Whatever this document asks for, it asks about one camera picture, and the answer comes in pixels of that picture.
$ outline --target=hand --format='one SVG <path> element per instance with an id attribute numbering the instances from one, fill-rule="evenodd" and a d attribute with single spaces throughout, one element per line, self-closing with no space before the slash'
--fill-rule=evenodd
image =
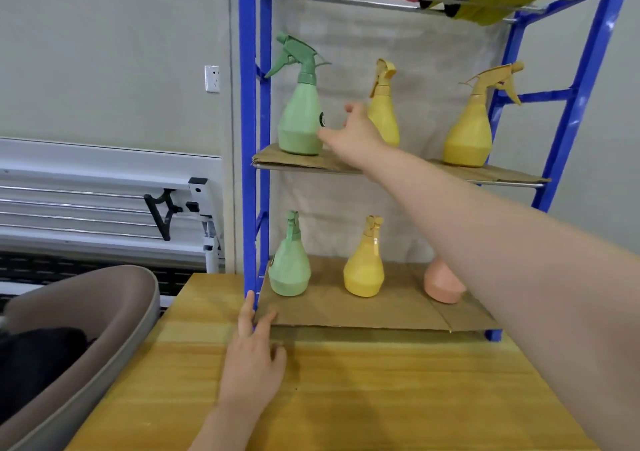
<path id="1" fill-rule="evenodd" d="M 227 348 L 218 405 L 240 411 L 257 421 L 280 388 L 287 365 L 287 352 L 277 347 L 271 359 L 269 331 L 276 311 L 260 319 L 253 331 L 255 293 L 246 295 L 238 328 Z"/>
<path id="2" fill-rule="evenodd" d="M 331 148 L 340 159 L 349 165 L 367 171 L 367 165 L 380 152 L 390 148 L 367 115 L 367 107 L 362 102 L 344 106 L 349 113 L 344 129 L 320 128 L 318 138 Z"/>

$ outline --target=wall outlet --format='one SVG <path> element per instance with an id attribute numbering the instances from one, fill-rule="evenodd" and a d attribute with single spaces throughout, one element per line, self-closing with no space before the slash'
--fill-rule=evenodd
<path id="1" fill-rule="evenodd" d="M 204 66 L 204 89 L 207 92 L 220 92 L 220 67 Z"/>

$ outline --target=black cloth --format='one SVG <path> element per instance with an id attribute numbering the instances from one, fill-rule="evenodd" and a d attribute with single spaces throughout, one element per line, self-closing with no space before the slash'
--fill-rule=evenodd
<path id="1" fill-rule="evenodd" d="M 0 425 L 26 406 L 85 352 L 75 328 L 0 334 Z"/>

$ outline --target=green spray bottle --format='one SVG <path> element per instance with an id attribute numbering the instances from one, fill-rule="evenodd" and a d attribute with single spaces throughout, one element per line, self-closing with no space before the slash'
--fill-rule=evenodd
<path id="1" fill-rule="evenodd" d="M 298 213 L 289 211 L 287 237 L 280 243 L 269 267 L 269 282 L 273 291 L 281 296 L 302 294 L 311 278 L 309 258 L 302 246 Z"/>
<path id="2" fill-rule="evenodd" d="M 283 45 L 282 53 L 265 77 L 268 79 L 286 65 L 301 65 L 298 85 L 278 124 L 278 146 L 287 153 L 317 155 L 322 150 L 317 132 L 324 126 L 324 114 L 316 89 L 316 67 L 331 62 L 292 35 L 280 32 L 276 40 Z M 316 64 L 316 56 L 320 58 L 320 64 Z"/>

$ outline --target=gray chair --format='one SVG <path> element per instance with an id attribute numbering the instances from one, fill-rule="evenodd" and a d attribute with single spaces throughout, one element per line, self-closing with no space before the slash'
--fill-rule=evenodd
<path id="1" fill-rule="evenodd" d="M 55 382 L 0 426 L 0 451 L 63 451 L 156 324 L 156 277 L 143 267 L 108 267 L 10 301 L 4 329 L 74 327 L 97 338 Z"/>

